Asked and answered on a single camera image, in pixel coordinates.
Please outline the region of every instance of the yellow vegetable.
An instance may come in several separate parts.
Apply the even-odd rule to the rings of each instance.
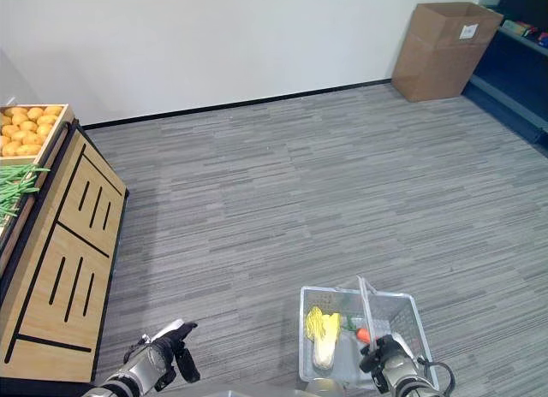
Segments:
[[[6,125],[2,127],[2,134],[4,136],[9,136],[11,138],[11,135],[14,134],[19,130],[19,127],[17,125]]]
[[[61,114],[61,110],[63,110],[62,106],[48,106],[44,109],[44,115],[55,115],[59,116]]]
[[[341,331],[341,315],[339,313],[322,314],[314,306],[307,314],[307,337],[314,342],[313,364],[322,370],[333,366],[335,345]]]
[[[22,115],[21,113],[13,115],[13,117],[11,118],[12,125],[21,125],[24,121],[28,121],[28,117],[27,115]]]
[[[6,116],[11,117],[13,115],[17,115],[18,113],[20,113],[22,115],[26,115],[27,112],[28,112],[28,110],[26,110],[25,108],[20,108],[18,106],[14,106],[13,108],[6,109],[3,113]]]
[[[36,132],[36,129],[38,129],[38,125],[33,121],[24,121],[19,127],[21,130],[28,130],[30,132]]]
[[[23,145],[42,145],[44,141],[36,134],[30,132],[23,138]]]
[[[11,135],[11,140],[14,142],[23,142],[23,139],[29,134],[28,130],[18,130]]]
[[[27,116],[31,121],[36,121],[39,117],[41,117],[44,114],[44,111],[40,108],[31,108]]]
[[[2,148],[2,156],[15,156],[15,151],[21,146],[20,142],[9,142]]]
[[[36,129],[36,134],[42,139],[43,142],[45,142],[45,138],[48,137],[48,134],[50,134],[52,128],[52,125],[40,125],[38,126],[38,129]]]
[[[41,148],[41,145],[23,145],[17,148],[15,154],[17,156],[34,156],[38,155]]]
[[[43,115],[38,118],[36,121],[38,125],[53,125],[57,120],[57,116],[54,115]]]
[[[2,135],[0,137],[0,151],[4,146],[6,146],[9,142],[11,142],[11,139],[8,136]]]

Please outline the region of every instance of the black baseboard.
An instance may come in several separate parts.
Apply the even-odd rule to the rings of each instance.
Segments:
[[[206,107],[203,107],[203,108],[194,108],[194,109],[186,109],[186,110],[174,110],[172,112],[157,113],[155,115],[129,117],[128,119],[119,119],[117,121],[102,121],[100,123],[93,123],[91,125],[85,125],[84,129],[90,130],[90,129],[97,129],[99,127],[124,125],[126,123],[133,123],[135,121],[148,121],[148,120],[151,120],[151,119],[163,119],[163,118],[166,118],[166,117],[191,115],[193,113],[211,112],[212,110],[239,108],[241,106],[249,106],[249,105],[253,105],[253,104],[267,104],[269,102],[276,102],[277,100],[286,100],[286,99],[292,99],[292,98],[303,98],[305,96],[319,95],[321,93],[346,91],[348,89],[355,89],[356,87],[382,85],[384,83],[390,83],[390,81],[391,81],[390,79],[372,80],[372,81],[369,81],[369,82],[354,83],[353,85],[328,87],[326,89],[318,89],[316,91],[290,93],[289,95],[273,96],[271,98],[245,100],[243,102],[234,102],[232,104],[217,104],[217,105],[214,105],[214,106],[206,106]]]

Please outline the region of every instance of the cable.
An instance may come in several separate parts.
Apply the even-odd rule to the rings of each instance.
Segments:
[[[455,385],[456,385],[455,375],[453,374],[453,370],[446,363],[440,363],[440,362],[437,362],[437,361],[428,361],[428,358],[418,357],[417,362],[419,364],[422,364],[422,365],[425,366],[425,377],[426,378],[428,378],[428,369],[430,369],[430,367],[432,367],[434,365],[438,365],[439,367],[442,367],[442,368],[447,370],[447,372],[449,373],[449,378],[450,379],[449,379],[449,385],[447,386],[447,388],[444,391],[444,396],[445,397],[450,397],[451,393],[453,393],[453,390],[455,390]]]

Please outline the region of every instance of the white wire basket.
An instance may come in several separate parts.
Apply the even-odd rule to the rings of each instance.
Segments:
[[[331,378],[347,388],[375,389],[370,374],[360,370],[363,356],[360,349],[365,346],[356,340],[355,333],[341,329],[335,347],[333,366],[321,370],[313,365],[313,343],[305,334],[305,318],[315,305],[324,314],[339,313],[342,325],[348,320],[356,328],[364,327],[372,339],[398,333],[407,343],[413,358],[419,356],[432,361],[430,349],[422,328],[417,306],[412,296],[404,293],[379,292],[363,277],[356,280],[357,289],[310,287],[301,288],[301,309],[299,319],[299,376],[310,382],[315,378]],[[370,345],[370,352],[375,349]],[[433,368],[428,380],[438,388],[438,378]]]

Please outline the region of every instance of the produce display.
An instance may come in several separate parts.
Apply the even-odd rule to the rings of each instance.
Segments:
[[[49,171],[37,168],[34,164],[0,166],[0,227],[10,216],[17,216],[17,203],[23,193],[34,193],[39,189],[34,187],[36,172]]]
[[[2,156],[38,155],[62,111],[62,106],[55,105],[7,108],[2,113]]]

